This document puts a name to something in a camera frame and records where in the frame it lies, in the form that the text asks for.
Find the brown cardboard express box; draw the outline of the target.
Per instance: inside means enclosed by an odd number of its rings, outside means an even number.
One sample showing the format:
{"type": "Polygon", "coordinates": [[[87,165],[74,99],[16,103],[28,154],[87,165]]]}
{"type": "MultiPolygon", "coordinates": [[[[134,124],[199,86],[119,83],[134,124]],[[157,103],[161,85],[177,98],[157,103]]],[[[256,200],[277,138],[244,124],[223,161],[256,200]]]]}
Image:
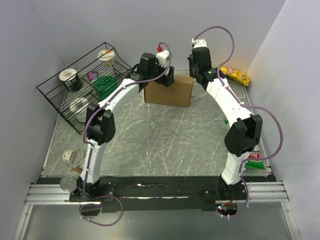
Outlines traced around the brown cardboard express box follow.
{"type": "Polygon", "coordinates": [[[165,87],[155,81],[144,88],[144,102],[176,107],[189,107],[194,79],[186,75],[175,74],[174,82],[165,87]]]}

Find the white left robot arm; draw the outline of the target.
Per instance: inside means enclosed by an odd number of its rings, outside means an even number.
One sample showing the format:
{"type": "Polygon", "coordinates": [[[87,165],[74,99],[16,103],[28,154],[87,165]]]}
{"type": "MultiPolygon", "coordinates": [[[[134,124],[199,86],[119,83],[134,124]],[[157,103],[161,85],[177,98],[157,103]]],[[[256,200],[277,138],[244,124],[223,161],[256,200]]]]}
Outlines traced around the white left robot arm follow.
{"type": "Polygon", "coordinates": [[[87,201],[94,201],[99,196],[104,151],[116,133],[115,114],[150,82],[169,87],[174,82],[171,60],[169,50],[143,53],[135,70],[106,99],[87,107],[83,136],[87,154],[84,170],[77,180],[77,189],[87,201]]]}

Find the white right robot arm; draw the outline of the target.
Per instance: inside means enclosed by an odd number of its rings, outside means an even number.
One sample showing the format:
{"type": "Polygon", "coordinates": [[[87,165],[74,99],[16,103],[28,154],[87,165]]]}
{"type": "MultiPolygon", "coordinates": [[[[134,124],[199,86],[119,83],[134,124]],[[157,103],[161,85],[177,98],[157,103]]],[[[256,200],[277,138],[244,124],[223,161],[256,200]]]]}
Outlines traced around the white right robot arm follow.
{"type": "Polygon", "coordinates": [[[226,78],[218,78],[218,70],[212,68],[210,50],[206,46],[192,48],[188,61],[190,76],[213,97],[229,124],[224,137],[227,160],[218,187],[219,195],[228,200],[240,188],[244,168],[241,162],[260,142],[263,119],[242,106],[226,78]]]}

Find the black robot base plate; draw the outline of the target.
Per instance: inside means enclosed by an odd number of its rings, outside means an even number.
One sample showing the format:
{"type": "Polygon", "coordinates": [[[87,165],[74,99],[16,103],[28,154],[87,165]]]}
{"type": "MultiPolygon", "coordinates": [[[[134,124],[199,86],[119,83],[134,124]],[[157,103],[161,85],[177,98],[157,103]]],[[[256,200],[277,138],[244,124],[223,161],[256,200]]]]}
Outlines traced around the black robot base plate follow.
{"type": "Polygon", "coordinates": [[[218,201],[245,200],[243,182],[227,185],[218,176],[102,177],[96,196],[102,213],[155,210],[215,211],[218,201]]]}

